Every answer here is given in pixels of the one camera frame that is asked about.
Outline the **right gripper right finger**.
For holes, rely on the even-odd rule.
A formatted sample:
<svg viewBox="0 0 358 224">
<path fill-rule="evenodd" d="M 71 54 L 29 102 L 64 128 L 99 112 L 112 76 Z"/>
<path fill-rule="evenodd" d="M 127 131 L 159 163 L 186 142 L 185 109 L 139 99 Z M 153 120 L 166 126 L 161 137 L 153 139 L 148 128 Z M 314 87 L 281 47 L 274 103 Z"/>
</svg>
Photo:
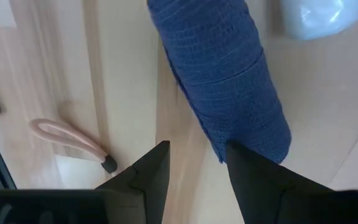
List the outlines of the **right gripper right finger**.
<svg viewBox="0 0 358 224">
<path fill-rule="evenodd" d="M 300 190 L 320 194 L 333 191 L 236 141 L 226 144 L 226 164 L 245 224 L 277 224 L 287 192 Z"/>
</svg>

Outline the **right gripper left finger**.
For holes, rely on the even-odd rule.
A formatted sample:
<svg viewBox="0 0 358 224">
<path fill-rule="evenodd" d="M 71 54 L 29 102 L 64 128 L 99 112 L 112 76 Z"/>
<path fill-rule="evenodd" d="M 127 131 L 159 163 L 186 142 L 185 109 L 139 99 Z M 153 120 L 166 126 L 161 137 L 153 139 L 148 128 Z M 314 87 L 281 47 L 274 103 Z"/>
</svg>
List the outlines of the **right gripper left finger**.
<svg viewBox="0 0 358 224">
<path fill-rule="evenodd" d="M 162 224 L 170 181 L 170 142 L 162 141 L 104 190 L 108 224 Z"/>
</svg>

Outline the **beige rubber tourniquet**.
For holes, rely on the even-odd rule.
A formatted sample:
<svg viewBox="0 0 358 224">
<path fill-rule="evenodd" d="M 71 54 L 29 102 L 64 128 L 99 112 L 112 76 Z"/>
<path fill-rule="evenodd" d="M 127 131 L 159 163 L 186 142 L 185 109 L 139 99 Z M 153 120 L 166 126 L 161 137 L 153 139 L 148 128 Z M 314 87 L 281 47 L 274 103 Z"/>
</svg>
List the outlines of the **beige rubber tourniquet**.
<svg viewBox="0 0 358 224">
<path fill-rule="evenodd" d="M 61 136 L 59 134 L 50 133 L 43 130 L 42 126 L 55 129 L 65 135 Z M 29 122 L 29 128 L 40 139 L 72 147 L 94 155 L 94 157 L 100 161 L 103 169 L 109 174 L 117 171 L 118 164 L 110 154 L 105 152 L 99 144 L 68 124 L 59 123 L 50 119 L 37 118 Z"/>
</svg>

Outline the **navy blue bandage roll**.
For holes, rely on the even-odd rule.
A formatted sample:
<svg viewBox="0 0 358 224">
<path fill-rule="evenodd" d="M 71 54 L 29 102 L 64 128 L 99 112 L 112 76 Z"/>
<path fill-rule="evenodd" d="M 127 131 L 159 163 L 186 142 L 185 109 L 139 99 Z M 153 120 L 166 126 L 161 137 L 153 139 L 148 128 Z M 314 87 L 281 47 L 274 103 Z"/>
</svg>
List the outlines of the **navy blue bandage roll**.
<svg viewBox="0 0 358 224">
<path fill-rule="evenodd" d="M 147 0 L 172 73 L 220 162 L 240 142 L 281 163 L 291 132 L 245 0 Z"/>
</svg>

